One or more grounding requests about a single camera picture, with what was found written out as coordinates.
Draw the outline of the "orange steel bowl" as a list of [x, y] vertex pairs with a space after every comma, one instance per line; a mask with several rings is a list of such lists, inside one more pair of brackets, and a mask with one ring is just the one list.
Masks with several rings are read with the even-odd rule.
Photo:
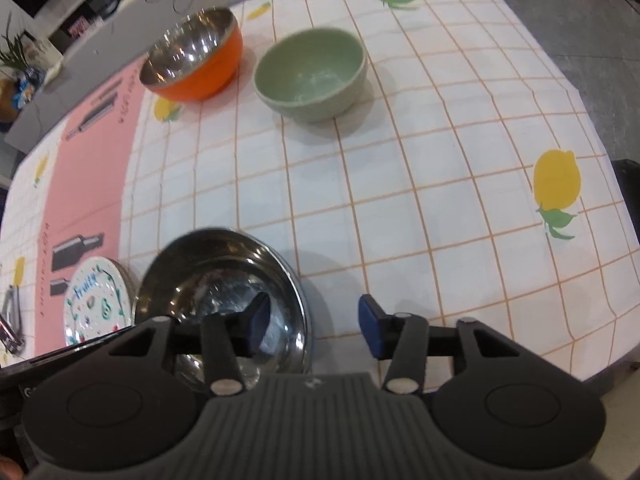
[[199, 10], [149, 48], [140, 82], [175, 102], [203, 101], [226, 88], [241, 65], [243, 38], [228, 8]]

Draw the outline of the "black waste basket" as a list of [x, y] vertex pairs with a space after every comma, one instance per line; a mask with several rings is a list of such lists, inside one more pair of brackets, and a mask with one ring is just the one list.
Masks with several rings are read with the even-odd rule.
[[631, 159], [619, 159], [612, 161], [612, 167], [634, 230], [640, 235], [640, 164]]

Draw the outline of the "white fruity ceramic plate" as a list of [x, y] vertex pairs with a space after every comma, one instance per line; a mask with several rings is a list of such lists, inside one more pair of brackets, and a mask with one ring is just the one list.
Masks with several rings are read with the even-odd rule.
[[114, 290], [108, 282], [108, 258], [91, 257], [76, 269], [63, 301], [66, 346], [122, 330]]

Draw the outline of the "green ceramic bowl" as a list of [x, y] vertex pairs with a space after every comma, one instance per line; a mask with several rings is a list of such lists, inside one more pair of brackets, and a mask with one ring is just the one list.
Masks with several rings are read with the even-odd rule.
[[367, 70], [367, 51], [357, 36], [335, 27], [310, 28], [265, 52], [254, 68], [253, 87], [281, 116], [323, 122], [358, 101]]

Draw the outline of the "blue steel bowl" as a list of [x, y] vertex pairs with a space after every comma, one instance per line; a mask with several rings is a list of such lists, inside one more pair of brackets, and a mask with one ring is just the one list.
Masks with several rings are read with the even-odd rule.
[[244, 311], [262, 292], [269, 325], [257, 351], [238, 359], [245, 385], [255, 387], [265, 374], [308, 373], [312, 327], [302, 284], [273, 248], [232, 229], [196, 230], [166, 246], [142, 278], [134, 322], [170, 315], [198, 327], [207, 315]]

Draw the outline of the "large clear glass plate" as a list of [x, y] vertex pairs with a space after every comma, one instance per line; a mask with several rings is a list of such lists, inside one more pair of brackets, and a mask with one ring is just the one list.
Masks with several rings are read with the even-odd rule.
[[108, 282], [114, 290], [118, 313], [122, 327], [134, 324], [134, 311], [137, 303], [137, 286], [127, 269], [114, 259], [108, 259]]

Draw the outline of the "left potted plant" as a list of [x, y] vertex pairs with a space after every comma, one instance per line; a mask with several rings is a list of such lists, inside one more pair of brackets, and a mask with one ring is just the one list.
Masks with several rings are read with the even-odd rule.
[[4, 46], [1, 48], [1, 66], [10, 68], [27, 79], [32, 78], [34, 71], [26, 58], [23, 39], [34, 40], [34, 36], [28, 30], [23, 30], [11, 36], [11, 24], [12, 13], [9, 13], [6, 20], [6, 28], [1, 34], [1, 40], [4, 42]]

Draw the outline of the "checked lemon tablecloth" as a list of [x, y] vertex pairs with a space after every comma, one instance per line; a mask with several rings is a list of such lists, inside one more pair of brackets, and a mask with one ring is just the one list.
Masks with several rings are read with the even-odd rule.
[[[131, 64], [18, 167], [1, 281], [24, 358], [63, 347], [86, 259], [141, 280], [197, 229], [280, 252], [309, 301], [316, 365], [380, 367], [357, 299], [450, 326], [472, 316], [580, 379], [639, 343], [639, 242], [578, 90], [503, 0], [245, 0], [239, 73], [205, 102], [146, 91]], [[366, 88], [303, 125], [256, 96], [254, 66], [311, 27], [357, 36]]]

